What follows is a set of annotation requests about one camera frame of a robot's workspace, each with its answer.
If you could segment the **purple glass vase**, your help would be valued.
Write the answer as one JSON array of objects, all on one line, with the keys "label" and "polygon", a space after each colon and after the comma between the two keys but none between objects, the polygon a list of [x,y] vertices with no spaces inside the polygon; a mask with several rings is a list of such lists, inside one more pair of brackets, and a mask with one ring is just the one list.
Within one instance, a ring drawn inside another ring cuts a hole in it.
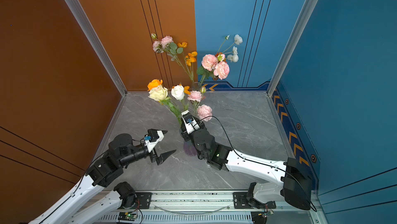
[{"label": "purple glass vase", "polygon": [[194,147],[194,144],[191,141],[184,142],[184,152],[188,156],[197,156],[197,150]]}]

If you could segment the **yellow flower stem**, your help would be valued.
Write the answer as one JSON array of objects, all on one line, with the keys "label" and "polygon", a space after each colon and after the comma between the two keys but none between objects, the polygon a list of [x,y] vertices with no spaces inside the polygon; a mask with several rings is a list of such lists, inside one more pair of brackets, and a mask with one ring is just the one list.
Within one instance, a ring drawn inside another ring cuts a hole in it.
[{"label": "yellow flower stem", "polygon": [[190,95],[189,88],[190,88],[189,86],[185,86],[184,87],[184,93],[187,94],[187,95]]}]

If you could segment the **white rose stem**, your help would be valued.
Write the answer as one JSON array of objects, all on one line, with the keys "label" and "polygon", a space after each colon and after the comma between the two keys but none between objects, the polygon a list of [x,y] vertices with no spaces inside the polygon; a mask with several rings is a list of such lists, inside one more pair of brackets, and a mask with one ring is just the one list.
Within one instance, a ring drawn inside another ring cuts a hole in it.
[{"label": "white rose stem", "polygon": [[171,95],[177,101],[180,101],[184,107],[184,111],[188,110],[188,105],[185,102],[185,88],[182,85],[176,85],[171,90]]}]

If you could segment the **clear glass vase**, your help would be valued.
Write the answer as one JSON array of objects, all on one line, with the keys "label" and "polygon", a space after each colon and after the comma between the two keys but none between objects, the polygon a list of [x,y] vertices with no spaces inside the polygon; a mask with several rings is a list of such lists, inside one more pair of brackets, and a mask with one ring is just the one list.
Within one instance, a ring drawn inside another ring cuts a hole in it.
[{"label": "clear glass vase", "polygon": [[191,85],[191,90],[193,90],[193,91],[199,91],[200,89],[201,89],[201,83],[200,82],[194,82],[192,85]]}]

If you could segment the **orange ranunculus stem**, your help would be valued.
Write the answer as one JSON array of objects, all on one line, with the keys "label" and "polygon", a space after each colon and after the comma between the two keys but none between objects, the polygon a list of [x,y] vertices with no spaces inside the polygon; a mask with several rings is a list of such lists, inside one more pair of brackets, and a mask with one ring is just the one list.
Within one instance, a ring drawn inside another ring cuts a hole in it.
[{"label": "orange ranunculus stem", "polygon": [[153,88],[156,88],[158,86],[162,86],[162,84],[163,84],[163,80],[162,79],[161,80],[154,79],[147,85],[148,91],[151,91]]}]

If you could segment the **pale pink rose stem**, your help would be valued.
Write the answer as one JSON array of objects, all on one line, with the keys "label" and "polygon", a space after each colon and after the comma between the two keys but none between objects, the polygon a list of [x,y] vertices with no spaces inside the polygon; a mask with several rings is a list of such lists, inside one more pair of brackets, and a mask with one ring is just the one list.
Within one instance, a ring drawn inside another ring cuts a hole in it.
[{"label": "pale pink rose stem", "polygon": [[217,55],[207,54],[203,57],[201,66],[196,70],[197,75],[201,76],[200,85],[208,79],[224,80],[230,73],[230,67],[226,62],[225,54],[218,53]]}]

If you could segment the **orange poppy stem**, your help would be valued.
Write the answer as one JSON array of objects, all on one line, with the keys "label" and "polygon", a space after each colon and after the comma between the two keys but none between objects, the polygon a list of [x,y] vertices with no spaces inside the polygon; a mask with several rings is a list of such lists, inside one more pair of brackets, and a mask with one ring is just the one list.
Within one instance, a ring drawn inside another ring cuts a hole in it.
[{"label": "orange poppy stem", "polygon": [[188,47],[187,42],[177,43],[176,55],[178,58],[178,64],[183,68],[191,82],[195,82],[194,66],[197,63],[197,52],[184,52],[184,49]]}]

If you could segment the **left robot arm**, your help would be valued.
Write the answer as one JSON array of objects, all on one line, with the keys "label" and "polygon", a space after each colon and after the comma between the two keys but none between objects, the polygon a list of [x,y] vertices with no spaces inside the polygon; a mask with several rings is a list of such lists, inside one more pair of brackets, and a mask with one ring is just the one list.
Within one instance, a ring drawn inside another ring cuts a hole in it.
[{"label": "left robot arm", "polygon": [[43,214],[32,220],[33,224],[77,224],[93,223],[102,215],[119,207],[138,208],[139,200],[135,190],[127,182],[121,182],[106,195],[83,211],[80,210],[92,197],[102,192],[121,176],[130,164],[150,158],[161,165],[173,152],[157,154],[156,145],[164,139],[166,131],[149,129],[147,134],[134,145],[129,134],[117,135],[109,148],[86,170],[84,176],[60,200]]}]

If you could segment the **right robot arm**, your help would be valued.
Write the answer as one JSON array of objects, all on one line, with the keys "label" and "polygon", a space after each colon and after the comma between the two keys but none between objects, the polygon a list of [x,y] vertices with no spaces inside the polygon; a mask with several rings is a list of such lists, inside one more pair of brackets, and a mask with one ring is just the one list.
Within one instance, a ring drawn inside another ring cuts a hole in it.
[{"label": "right robot arm", "polygon": [[270,201],[285,201],[300,210],[313,210],[311,200],[312,176],[306,166],[297,159],[272,161],[245,154],[216,142],[203,120],[184,111],[181,117],[181,136],[190,141],[200,160],[218,170],[240,172],[265,180],[251,183],[247,192],[247,203],[251,207],[264,209]]}]

